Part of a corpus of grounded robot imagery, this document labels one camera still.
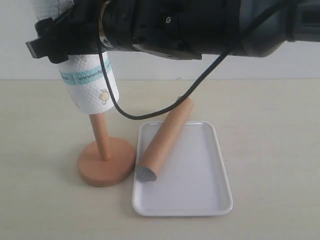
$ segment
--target rectangular tray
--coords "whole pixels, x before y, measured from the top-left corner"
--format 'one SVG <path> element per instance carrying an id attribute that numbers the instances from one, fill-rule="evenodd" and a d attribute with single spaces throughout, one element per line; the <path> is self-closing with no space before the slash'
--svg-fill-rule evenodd
<path id="1" fill-rule="evenodd" d="M 139 129 L 137 163 L 161 121 Z M 229 213 L 232 194 L 215 128 L 189 121 L 155 182 L 134 174 L 132 206 L 146 217 L 209 217 Z"/>

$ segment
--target white background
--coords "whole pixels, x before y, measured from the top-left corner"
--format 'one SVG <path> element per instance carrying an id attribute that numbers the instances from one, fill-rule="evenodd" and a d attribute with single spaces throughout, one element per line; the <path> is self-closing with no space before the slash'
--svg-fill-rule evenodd
<path id="1" fill-rule="evenodd" d="M 36 18 L 28 0 L 2 0 L 0 9 L 0 79 L 59 79 L 47 59 L 32 59 L 25 42 L 36 37 Z M 320 78 L 320 43 L 286 43 L 266 58 L 228 57 L 211 79 Z M 216 58 L 174 61 L 145 53 L 110 53 L 116 79 L 194 79 Z"/>

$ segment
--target black wire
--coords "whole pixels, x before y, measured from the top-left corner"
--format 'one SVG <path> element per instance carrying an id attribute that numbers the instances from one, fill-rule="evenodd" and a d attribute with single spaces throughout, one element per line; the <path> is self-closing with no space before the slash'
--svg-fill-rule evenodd
<path id="1" fill-rule="evenodd" d="M 100 64 L 101 64 L 101 69 L 103 72 L 103 76 L 105 78 L 105 82 L 108 88 L 108 91 L 110 93 L 110 97 L 112 99 L 112 102 L 115 106 L 115 108 L 117 109 L 117 111 L 123 115 L 124 117 L 131 119 L 131 120 L 145 120 L 145 119 L 150 119 L 150 118 L 154 118 L 157 116 L 160 116 L 162 114 L 166 114 L 170 111 L 172 111 L 173 109 L 175 109 L 176 107 L 178 107 L 183 101 L 185 101 L 193 92 L 194 90 L 202 83 L 202 81 L 213 71 L 215 70 L 215 68 L 233 51 L 233 49 L 241 43 L 241 41 L 243 39 L 245 39 L 246 37 L 248 37 L 255 29 L 257 29 L 261 24 L 263 24 L 266 20 L 268 20 L 272 15 L 274 15 L 275 13 L 277 13 L 278 11 L 280 11 L 281 9 L 289 6 L 291 3 L 290 0 L 283 0 L 277 4 L 275 4 L 274 6 L 271 6 L 270 8 L 266 9 L 263 13 L 261 13 L 253 22 L 252 24 L 244 31 L 242 32 L 226 49 L 225 51 L 201 74 L 201 76 L 192 84 L 192 86 L 185 92 L 184 95 L 182 95 L 174 104 L 160 110 L 160 111 L 156 111 L 150 114 L 146 114 L 146 115 L 141 115 L 141 116 L 134 116 L 131 114 L 126 113 L 125 111 L 123 111 L 120 106 L 118 105 L 114 93 L 112 91 L 109 79 L 108 79 L 108 75 L 107 75 L 107 71 L 105 68 L 105 64 L 104 64 L 104 57 L 103 57 L 103 51 L 102 51 L 102 47 L 101 47 L 101 41 L 100 41 L 100 32 L 99 32 L 99 27 L 98 27 L 98 34 L 97 34 L 97 48 L 98 48 L 98 54 L 99 54 L 99 59 L 100 59 Z M 100 17 L 100 11 L 101 11 L 101 6 L 98 9 L 98 13 L 97 13 L 97 22 L 98 22 L 98 26 L 100 24 L 99 22 L 99 17 Z"/>

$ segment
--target beige table surface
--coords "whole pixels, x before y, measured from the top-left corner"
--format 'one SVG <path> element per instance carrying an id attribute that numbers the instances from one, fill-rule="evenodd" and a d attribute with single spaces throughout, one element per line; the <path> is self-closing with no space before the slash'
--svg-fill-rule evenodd
<path id="1" fill-rule="evenodd" d="M 117 84 L 120 105 L 143 114 L 191 82 Z M 320 239 L 320 81 L 206 81 L 192 98 L 191 120 L 216 128 L 233 210 L 144 218 L 131 206 L 133 176 L 110 188 L 79 178 L 77 157 L 94 136 L 61 81 L 0 81 L 0 240 Z M 106 115 L 111 135 L 137 144 L 143 121 Z"/>

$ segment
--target paper towel holder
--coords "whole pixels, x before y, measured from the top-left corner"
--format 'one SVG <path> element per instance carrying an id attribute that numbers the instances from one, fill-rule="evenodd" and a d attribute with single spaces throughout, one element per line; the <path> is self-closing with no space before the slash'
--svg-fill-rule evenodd
<path id="1" fill-rule="evenodd" d="M 109 137 L 104 113 L 90 115 L 95 136 L 78 158 L 81 178 L 93 187 L 110 187 L 125 180 L 134 170 L 136 150 L 127 141 Z"/>

